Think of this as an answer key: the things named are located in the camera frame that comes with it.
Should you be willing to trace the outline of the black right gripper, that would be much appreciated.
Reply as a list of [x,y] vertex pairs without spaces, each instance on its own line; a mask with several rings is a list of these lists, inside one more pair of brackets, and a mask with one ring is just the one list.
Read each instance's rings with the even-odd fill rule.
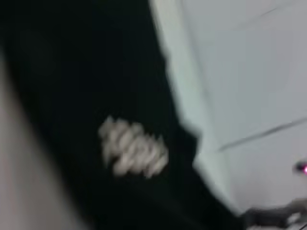
[[290,203],[271,208],[253,207],[242,214],[245,227],[276,227],[287,229],[307,222],[307,199],[299,198]]

